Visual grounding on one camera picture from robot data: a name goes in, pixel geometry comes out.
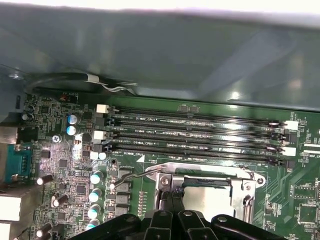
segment integrated circuit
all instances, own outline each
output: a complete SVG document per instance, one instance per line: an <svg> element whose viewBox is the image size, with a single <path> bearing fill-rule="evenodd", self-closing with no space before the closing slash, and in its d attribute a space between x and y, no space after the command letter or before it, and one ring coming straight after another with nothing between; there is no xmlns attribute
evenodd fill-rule
<svg viewBox="0 0 320 240"><path fill-rule="evenodd" d="M48 114L50 112L50 108L48 106L42 106L41 107L41 113L42 114Z"/></svg>
<svg viewBox="0 0 320 240"><path fill-rule="evenodd" d="M51 157L50 151L41 151L41 158L43 159L49 159Z"/></svg>
<svg viewBox="0 0 320 240"><path fill-rule="evenodd" d="M84 185L77 185L75 191L78 194L85 194L86 193L86 187Z"/></svg>
<svg viewBox="0 0 320 240"><path fill-rule="evenodd" d="M84 120L91 120L92 119L92 112L86 111L83 113L82 118Z"/></svg>
<svg viewBox="0 0 320 240"><path fill-rule="evenodd" d="M300 204L298 223L315 224L317 222L318 208L316 205Z"/></svg>
<svg viewBox="0 0 320 240"><path fill-rule="evenodd" d="M68 160L66 160L66 159L60 159L59 160L59 167L60 168L66 168L67 165L68 165Z"/></svg>
<svg viewBox="0 0 320 240"><path fill-rule="evenodd" d="M82 151L82 157L90 157L89 151Z"/></svg>
<svg viewBox="0 0 320 240"><path fill-rule="evenodd" d="M65 212L59 212L58 213L58 220L66 220L66 213Z"/></svg>
<svg viewBox="0 0 320 240"><path fill-rule="evenodd" d="M82 141L85 143L89 143L91 141L91 135L89 133L84 133L82 135Z"/></svg>

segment chip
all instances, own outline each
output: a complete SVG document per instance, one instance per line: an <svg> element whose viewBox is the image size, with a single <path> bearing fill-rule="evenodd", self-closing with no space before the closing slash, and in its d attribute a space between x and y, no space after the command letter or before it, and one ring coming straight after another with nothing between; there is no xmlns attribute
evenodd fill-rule
<svg viewBox="0 0 320 240"><path fill-rule="evenodd" d="M85 143L89 143L91 141L91 136L89 133L84 133L82 135L82 141Z"/></svg>
<svg viewBox="0 0 320 240"><path fill-rule="evenodd" d="M122 183L122 184L120 184L117 188L116 188L116 190L118 191L118 192L129 192L129 188L130 188L130 183Z"/></svg>
<svg viewBox="0 0 320 240"><path fill-rule="evenodd" d="M131 169L119 169L118 178L121 178L125 174L130 174L131 172Z"/></svg>
<svg viewBox="0 0 320 240"><path fill-rule="evenodd" d="M115 201L117 204L128 204L129 196L127 195L116 195Z"/></svg>
<svg viewBox="0 0 320 240"><path fill-rule="evenodd" d="M105 126L106 120L103 117L96 117L95 118L95 125L99 127L104 127Z"/></svg>
<svg viewBox="0 0 320 240"><path fill-rule="evenodd" d="M41 151L41 158L43 159L49 159L51 156L50 151Z"/></svg>
<svg viewBox="0 0 320 240"><path fill-rule="evenodd" d="M89 151L82 151L82 157L90 157Z"/></svg>
<svg viewBox="0 0 320 240"><path fill-rule="evenodd" d="M89 112L89 111L84 112L82 115L82 118L86 119L86 120L91 120L92 119L92 112Z"/></svg>
<svg viewBox="0 0 320 240"><path fill-rule="evenodd" d="M115 200L115 199L116 199L116 195L114 195L114 194L109 194L109 195L108 195L108 199Z"/></svg>
<svg viewBox="0 0 320 240"><path fill-rule="evenodd" d="M67 164L68 164L68 160L66 160L66 159L60 159L59 160L59 167L60 168L66 168Z"/></svg>
<svg viewBox="0 0 320 240"><path fill-rule="evenodd" d="M120 215L127 214L127 213L128 213L127 207L116 207L114 215L118 217Z"/></svg>
<svg viewBox="0 0 320 240"><path fill-rule="evenodd" d="M116 177L118 176L118 171L111 170L110 175Z"/></svg>
<svg viewBox="0 0 320 240"><path fill-rule="evenodd" d="M84 194L84 193L86 193L86 187L83 186L83 185L77 185L76 186L76 192L78 194Z"/></svg>
<svg viewBox="0 0 320 240"><path fill-rule="evenodd" d="M58 213L58 220L65 220L66 219L66 213L65 212L59 212Z"/></svg>
<svg viewBox="0 0 320 240"><path fill-rule="evenodd" d="M114 212L115 209L116 209L116 207L115 207L115 206L108 206L106 209L107 209L109 212Z"/></svg>
<svg viewBox="0 0 320 240"><path fill-rule="evenodd" d="M42 106L41 107L41 113L42 114L48 114L50 111L50 108L48 106Z"/></svg>

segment electrolytic capacitor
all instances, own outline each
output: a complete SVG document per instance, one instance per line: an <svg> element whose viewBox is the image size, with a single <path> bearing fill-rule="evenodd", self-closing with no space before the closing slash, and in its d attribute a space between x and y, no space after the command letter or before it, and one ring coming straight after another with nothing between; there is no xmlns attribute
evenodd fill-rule
<svg viewBox="0 0 320 240"><path fill-rule="evenodd" d="M80 129L77 126L71 125L66 128L66 134L74 136L80 133Z"/></svg>
<svg viewBox="0 0 320 240"><path fill-rule="evenodd" d="M32 114L34 111L35 111L35 106L33 106L33 105L28 105L28 106L26 107L26 112L27 112L27 113Z"/></svg>
<svg viewBox="0 0 320 240"><path fill-rule="evenodd" d="M89 224L86 226L85 230L88 231L90 229L95 228L96 226L100 225L100 221L96 218L91 219Z"/></svg>
<svg viewBox="0 0 320 240"><path fill-rule="evenodd" d="M72 114L67 117L67 122L70 125L79 124L81 122L81 119L78 115Z"/></svg>
<svg viewBox="0 0 320 240"><path fill-rule="evenodd" d="M90 176L90 182L92 184L98 184L101 180L104 179L104 174L102 171L95 171L91 176Z"/></svg>
<svg viewBox="0 0 320 240"><path fill-rule="evenodd" d="M23 114L23 115L21 116L21 118L22 118L23 121L28 121L28 122L30 122L30 121L32 121L33 119L35 119L35 116L33 116L33 115L30 114L30 113L25 113L25 114Z"/></svg>
<svg viewBox="0 0 320 240"><path fill-rule="evenodd" d="M45 176L41 176L39 177L37 180L36 180L36 184L38 185L44 185L44 184L47 184L47 183L50 183L52 182L54 179L54 176L52 174L48 174L48 175L45 175Z"/></svg>
<svg viewBox="0 0 320 240"><path fill-rule="evenodd" d="M88 211L88 218L95 219L101 211L101 207L98 204L94 204L90 207Z"/></svg>
<svg viewBox="0 0 320 240"><path fill-rule="evenodd" d="M53 206L56 208L66 203L69 199L69 196L67 194L62 194L61 197L53 201Z"/></svg>
<svg viewBox="0 0 320 240"><path fill-rule="evenodd" d="M52 236L51 233L47 232L42 237L40 237L39 240L49 240L51 239L51 236Z"/></svg>
<svg viewBox="0 0 320 240"><path fill-rule="evenodd" d="M99 188L95 188L92 190L92 192L89 194L89 201L92 203L95 203L99 200L99 198L102 196L102 191Z"/></svg>
<svg viewBox="0 0 320 240"><path fill-rule="evenodd" d="M52 229L52 224L50 222L47 222L45 225L43 225L38 231L36 231L36 236L38 238L42 238L47 232L49 232Z"/></svg>

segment white connector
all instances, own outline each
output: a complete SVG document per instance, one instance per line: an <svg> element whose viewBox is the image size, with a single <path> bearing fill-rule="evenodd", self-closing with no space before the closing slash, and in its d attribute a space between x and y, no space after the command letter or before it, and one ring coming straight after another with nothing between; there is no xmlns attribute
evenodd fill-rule
<svg viewBox="0 0 320 240"><path fill-rule="evenodd" d="M96 113L98 113L98 114L108 114L109 113L109 105L97 104L96 105Z"/></svg>
<svg viewBox="0 0 320 240"><path fill-rule="evenodd" d="M284 122L284 128L285 129L289 129L289 130L294 130L297 131L298 130L298 125L299 122L298 121L285 121Z"/></svg>
<svg viewBox="0 0 320 240"><path fill-rule="evenodd" d="M106 131L98 131L95 130L93 132L93 140L105 140L106 139Z"/></svg>
<svg viewBox="0 0 320 240"><path fill-rule="evenodd" d="M296 156L297 149L295 147L284 146L284 147L282 147L282 149L283 149L282 154L284 156L289 156L289 157Z"/></svg>

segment dimm slot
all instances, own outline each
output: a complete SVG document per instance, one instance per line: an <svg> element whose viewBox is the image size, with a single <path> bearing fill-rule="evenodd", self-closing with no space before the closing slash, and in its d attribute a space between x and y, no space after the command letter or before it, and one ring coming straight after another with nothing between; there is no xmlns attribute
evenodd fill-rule
<svg viewBox="0 0 320 240"><path fill-rule="evenodd" d="M204 139L217 139L217 135L212 134L212 132L205 132L205 131L195 131L195 130L177 130L174 131L173 129L166 130L161 127L146 127L141 125L126 125L126 124L120 124L118 127L111 127L111 131L119 131L119 132L133 132L133 133L141 133L141 134L155 134L155 135L170 135L170 136L180 136L180 137L189 137L189 138L204 138ZM269 139L266 136L255 136L255 135L243 135L238 134L233 131L223 131L223 132L217 132L218 139L224 140L223 137L229 136L229 141L235 141L235 142L242 142L246 141L246 139L256 139L257 142L262 143L270 143L269 141L261 141L261 140L272 140Z"/></svg>
<svg viewBox="0 0 320 240"><path fill-rule="evenodd" d="M266 155L267 149L265 148L252 148L252 147L238 147L230 145L214 145L214 144L201 144L192 142L178 142L178 141L165 141L165 140L150 140L144 138L130 138L118 137L112 140L115 144L139 145L139 146L153 146L159 148L177 148L185 150L206 151L206 152L224 152L224 153L240 153L249 155Z"/></svg>
<svg viewBox="0 0 320 240"><path fill-rule="evenodd" d="M144 147L135 147L135 148L127 148L126 145L117 146L114 148L115 152L130 152L130 153L136 153L136 154L149 154L149 155L162 155L162 156L168 156L169 158L181 158L181 159L189 159L189 160L203 160L203 162L208 160L214 160L214 161L243 161L243 162L251 162L251 163L269 163L272 165L282 165L282 161L280 159L274 159L271 160L267 156L264 157L252 157L245 155L238 155L238 154L220 154L220 155L199 155L199 154L185 154L185 153L179 153L179 152L166 152L166 151L158 151L157 149L150 149L150 148L144 148Z"/></svg>
<svg viewBox="0 0 320 240"><path fill-rule="evenodd" d="M211 127L211 128L221 128L221 129L232 129L234 130L253 130L261 132L282 132L281 128L270 127L267 124L256 124L256 123L230 123L225 120L208 120L208 119L198 119L198 118L187 118L187 117L172 117L172 116L159 116L151 114L110 114L112 118L120 120L143 120L145 122L158 122L158 123L169 123L169 124L183 124L188 126L199 126L199 127Z"/></svg>
<svg viewBox="0 0 320 240"><path fill-rule="evenodd" d="M150 140L166 140L166 141L179 141L184 143L203 143L203 144L218 144L226 146L236 147L251 147L251 148L266 148L267 145L273 147L281 146L281 143L276 140L266 140L264 142L252 142L252 141L230 141L230 140L219 140L219 139L206 139L206 138L191 138L184 136L169 136L169 135L154 135L148 133L135 133L135 132L118 132L118 137L131 137L131 138L142 138Z"/></svg>
<svg viewBox="0 0 320 240"><path fill-rule="evenodd" d="M180 154L180 155L195 155L201 157L218 157L229 158L238 160L262 160L264 161L267 156L265 155L249 155L249 154L234 154L226 152L207 152L207 151L195 151L195 150L183 150L176 148L161 148L153 146L139 146L139 145L127 145L127 144L115 144L114 149L127 149L127 150L140 150L155 153L167 153L167 154Z"/></svg>
<svg viewBox="0 0 320 240"><path fill-rule="evenodd" d="M208 132L208 133L232 133L233 135L249 135L249 136L257 136L257 137L268 137L269 133L267 132L255 132L249 130L226 130L223 128L210 128L210 127L200 127L200 126L186 126L180 124L169 124L163 122L147 122L147 121L138 121L138 120L121 120L121 124L126 125L138 125L138 126L155 126L155 127L162 127L166 129L179 129L179 130L195 130L200 132Z"/></svg>
<svg viewBox="0 0 320 240"><path fill-rule="evenodd" d="M217 116L217 115L204 115L204 114L197 114L192 113L179 113L179 112L165 112L165 111L154 111L148 109L137 109L137 108L128 108L128 107L120 107L117 108L121 114L147 114L147 115L156 115L156 116L171 116L171 117L178 117L178 118L197 118L202 120L221 120L221 121L229 121L233 123L252 123L252 124L265 124L269 125L272 120L267 119L255 119L255 118L245 118L245 117L237 117L237 116Z"/></svg>

